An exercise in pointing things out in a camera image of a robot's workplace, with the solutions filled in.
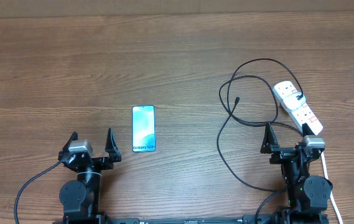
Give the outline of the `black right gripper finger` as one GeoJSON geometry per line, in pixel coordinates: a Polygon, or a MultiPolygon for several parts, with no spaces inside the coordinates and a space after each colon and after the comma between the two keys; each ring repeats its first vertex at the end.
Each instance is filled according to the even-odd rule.
{"type": "Polygon", "coordinates": [[[264,138],[260,148],[260,153],[262,154],[272,154],[279,150],[279,143],[277,141],[274,130],[271,123],[266,123],[264,138]]]}
{"type": "Polygon", "coordinates": [[[311,130],[311,128],[309,127],[309,125],[307,123],[304,123],[302,125],[302,136],[308,136],[308,135],[314,135],[314,132],[311,130]]]}

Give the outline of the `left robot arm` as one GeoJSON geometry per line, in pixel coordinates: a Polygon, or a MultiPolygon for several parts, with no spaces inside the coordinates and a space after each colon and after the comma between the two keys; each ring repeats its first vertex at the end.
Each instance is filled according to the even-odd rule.
{"type": "Polygon", "coordinates": [[[110,217],[100,211],[100,192],[101,172],[121,161],[112,129],[107,133],[105,152],[108,153],[106,157],[93,157],[89,140],[79,140],[77,132],[72,133],[59,152],[59,161],[77,173],[75,180],[68,181],[60,189],[63,223],[111,223],[110,217]]]}

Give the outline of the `blue Galaxy smartphone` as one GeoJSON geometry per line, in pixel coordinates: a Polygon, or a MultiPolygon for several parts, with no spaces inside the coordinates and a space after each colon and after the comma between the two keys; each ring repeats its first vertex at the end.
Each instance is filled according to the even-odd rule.
{"type": "Polygon", "coordinates": [[[153,105],[132,108],[133,152],[154,152],[156,150],[156,116],[153,105]]]}

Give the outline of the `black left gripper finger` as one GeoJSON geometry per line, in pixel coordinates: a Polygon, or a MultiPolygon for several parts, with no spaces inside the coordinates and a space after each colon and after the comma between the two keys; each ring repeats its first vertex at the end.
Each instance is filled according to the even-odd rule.
{"type": "Polygon", "coordinates": [[[72,141],[76,141],[78,140],[78,133],[76,131],[74,131],[72,133],[72,135],[70,136],[69,140],[67,141],[67,143],[64,145],[64,147],[62,148],[62,152],[68,152],[69,151],[69,146],[72,143],[72,141]]]}
{"type": "Polygon", "coordinates": [[[121,153],[116,145],[114,140],[114,133],[111,128],[108,129],[105,151],[109,154],[109,157],[112,159],[120,159],[121,153]]]}

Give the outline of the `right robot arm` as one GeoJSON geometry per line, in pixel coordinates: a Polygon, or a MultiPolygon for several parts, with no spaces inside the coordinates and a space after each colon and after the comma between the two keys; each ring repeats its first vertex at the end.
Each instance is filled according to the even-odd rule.
{"type": "Polygon", "coordinates": [[[322,212],[328,207],[333,185],[325,177],[310,175],[310,163],[321,158],[325,150],[324,140],[315,135],[307,124],[302,125],[303,138],[294,147],[281,147],[270,123],[266,124],[260,152],[270,154],[270,164],[281,166],[286,186],[270,195],[254,215],[255,223],[328,223],[322,212]],[[280,208],[271,215],[260,215],[265,203],[285,192],[288,207],[280,208]]]}

